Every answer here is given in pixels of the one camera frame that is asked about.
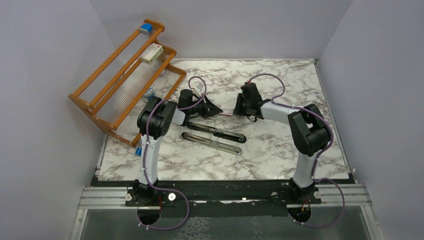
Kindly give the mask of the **black stapler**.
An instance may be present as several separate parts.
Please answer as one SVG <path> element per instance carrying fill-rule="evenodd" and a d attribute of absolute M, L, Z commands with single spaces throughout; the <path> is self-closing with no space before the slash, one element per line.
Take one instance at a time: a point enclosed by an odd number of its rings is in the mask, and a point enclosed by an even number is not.
<path fill-rule="evenodd" d="M 201 131 L 205 133 L 210 133 L 215 137 L 222 138 L 225 140 L 233 141 L 236 143 L 245 143 L 247 141 L 247 137 L 241 133 L 230 132 L 224 129 L 202 125 L 194 122 L 188 122 L 186 125 L 189 129 L 195 131 Z"/>

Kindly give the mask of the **red white staple box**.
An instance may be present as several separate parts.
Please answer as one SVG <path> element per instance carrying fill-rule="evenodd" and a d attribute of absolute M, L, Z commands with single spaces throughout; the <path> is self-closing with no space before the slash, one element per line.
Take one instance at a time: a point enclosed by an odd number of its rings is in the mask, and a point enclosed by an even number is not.
<path fill-rule="evenodd" d="M 222 112 L 220 112 L 219 113 L 219 115 L 222 115 L 222 116 L 233 116 L 234 115 L 234 113 L 233 113 L 233 109 L 228 109 L 228 108 L 223 108 L 222 109 Z"/>

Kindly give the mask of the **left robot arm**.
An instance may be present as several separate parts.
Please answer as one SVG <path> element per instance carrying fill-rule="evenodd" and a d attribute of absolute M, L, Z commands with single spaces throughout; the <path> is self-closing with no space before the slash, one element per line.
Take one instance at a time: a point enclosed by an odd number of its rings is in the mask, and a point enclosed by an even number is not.
<path fill-rule="evenodd" d="M 196 96 L 191 89 L 181 90 L 177 103 L 151 97 L 136 122 L 141 134 L 140 149 L 137 150 L 141 160 L 132 184 L 133 195 L 147 206 L 157 200 L 158 190 L 152 186 L 158 181 L 159 150 L 171 124 L 186 126 L 194 115 L 208 118 L 222 112 L 206 96 Z"/>

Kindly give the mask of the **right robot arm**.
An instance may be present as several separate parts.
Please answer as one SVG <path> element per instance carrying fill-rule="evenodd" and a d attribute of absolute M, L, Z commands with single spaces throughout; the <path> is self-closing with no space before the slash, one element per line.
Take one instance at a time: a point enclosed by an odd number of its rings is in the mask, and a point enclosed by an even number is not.
<path fill-rule="evenodd" d="M 239 116 L 287 124 L 298 150 L 296 169 L 289 181 L 289 199 L 300 204 L 314 189 L 320 154 L 334 139 L 333 132 L 315 104 L 285 106 L 263 99 L 255 83 L 245 83 L 237 95 L 234 113 Z"/>

